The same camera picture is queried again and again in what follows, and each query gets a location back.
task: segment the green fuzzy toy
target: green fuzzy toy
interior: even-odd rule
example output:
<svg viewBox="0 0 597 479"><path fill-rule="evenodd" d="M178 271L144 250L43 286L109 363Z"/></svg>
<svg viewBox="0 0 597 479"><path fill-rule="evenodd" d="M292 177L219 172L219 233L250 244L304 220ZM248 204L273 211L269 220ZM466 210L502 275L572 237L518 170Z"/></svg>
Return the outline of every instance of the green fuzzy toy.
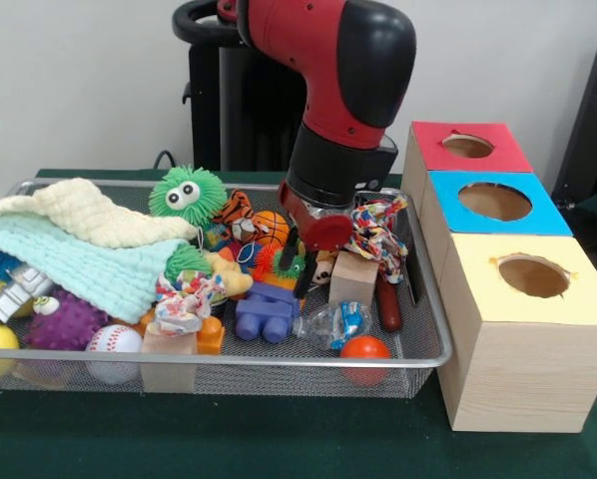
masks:
<svg viewBox="0 0 597 479"><path fill-rule="evenodd" d="M195 227L203 227L227 200L223 182L216 175L203 168L176 167L150 193L150 213L155 217L181 217Z"/></svg>
<svg viewBox="0 0 597 479"><path fill-rule="evenodd" d="M279 268L279 261L281 260L282 249L275 253L274 274L278 277L289 279L298 279L302 271L305 269L305 257L296 254L292 260L292 265L285 271Z"/></svg>
<svg viewBox="0 0 597 479"><path fill-rule="evenodd" d="M196 246L181 244L166 264L166 279L174 284L181 271L200 271L211 274L212 268L208 260Z"/></svg>

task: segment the red box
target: red box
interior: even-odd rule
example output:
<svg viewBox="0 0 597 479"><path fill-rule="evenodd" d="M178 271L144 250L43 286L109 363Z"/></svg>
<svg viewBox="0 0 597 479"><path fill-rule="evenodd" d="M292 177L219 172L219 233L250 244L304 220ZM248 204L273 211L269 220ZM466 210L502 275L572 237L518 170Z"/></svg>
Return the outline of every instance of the red box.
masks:
<svg viewBox="0 0 597 479"><path fill-rule="evenodd" d="M420 213L430 171L532 173L506 125L413 122L401 189Z"/></svg>

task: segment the black cable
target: black cable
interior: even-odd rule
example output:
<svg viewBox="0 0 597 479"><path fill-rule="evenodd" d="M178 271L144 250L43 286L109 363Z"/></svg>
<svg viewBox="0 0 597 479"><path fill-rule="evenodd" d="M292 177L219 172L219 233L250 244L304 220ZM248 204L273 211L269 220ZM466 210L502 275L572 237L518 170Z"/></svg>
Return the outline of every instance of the black cable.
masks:
<svg viewBox="0 0 597 479"><path fill-rule="evenodd" d="M153 170L156 170L159 167L159 163L161 162L161 159L163 157L168 157L168 159L170 160L170 166L172 168L175 168L177 166L177 162L175 160L175 157L172 156L172 153L170 153L168 150L163 150L157 155L157 159L155 160L155 163L152 166Z"/></svg>

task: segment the shape sorter box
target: shape sorter box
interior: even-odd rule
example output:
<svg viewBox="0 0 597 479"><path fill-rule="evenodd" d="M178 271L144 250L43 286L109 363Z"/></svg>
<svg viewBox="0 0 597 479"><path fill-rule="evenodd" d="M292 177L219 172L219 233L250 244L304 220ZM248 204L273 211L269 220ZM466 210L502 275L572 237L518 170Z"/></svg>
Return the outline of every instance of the shape sorter box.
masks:
<svg viewBox="0 0 597 479"><path fill-rule="evenodd" d="M440 293L454 430L582 430L597 395L597 272L576 239L452 234Z"/></svg>
<svg viewBox="0 0 597 479"><path fill-rule="evenodd" d="M413 122L400 188L419 215L431 171L533 172L504 124Z"/></svg>
<svg viewBox="0 0 597 479"><path fill-rule="evenodd" d="M531 173L429 172L420 227L436 281L450 233L571 236Z"/></svg>

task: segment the metal mesh tray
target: metal mesh tray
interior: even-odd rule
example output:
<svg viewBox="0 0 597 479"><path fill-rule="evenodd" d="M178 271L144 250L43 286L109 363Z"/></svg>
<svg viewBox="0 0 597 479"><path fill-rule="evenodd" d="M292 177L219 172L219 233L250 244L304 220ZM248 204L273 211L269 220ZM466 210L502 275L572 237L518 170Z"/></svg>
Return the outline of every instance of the metal mesh tray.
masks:
<svg viewBox="0 0 597 479"><path fill-rule="evenodd" d="M10 195L31 195L58 180L35 179L17 185ZM102 192L117 205L146 213L152 182L95 181ZM227 185L239 188L250 197L255 211L278 211L277 187ZM390 198L397 190L364 194L367 198ZM191 376L194 387L186 392L211 394L262 394L303 396L413 397L432 368L451 355L451 339L431 270L429 257L413 208L399 213L395 232L409 248L406 280L398 287L403 328L384 332L378 324L375 301L371 306L373 326L370 334L382 339L392 359L342 359L334 352L323 352L306 341L291 336L281 344L262 339L245 342L234 335L235 306L228 302L217 311L226 327L221 355L111 354L48 350L0 349L0 361L15 361L11 373L0 378L0 389L61 389L69 391L145 392L141 374L123 383L109 385L94 377L87 365L106 363L109 367L150 367L157 374ZM327 302L328 286L311 291L304 314ZM29 319L11 319L8 325L21 338ZM374 386L360 386L348 380L351 368L386 370L384 380ZM163 392L179 392L175 389Z"/></svg>

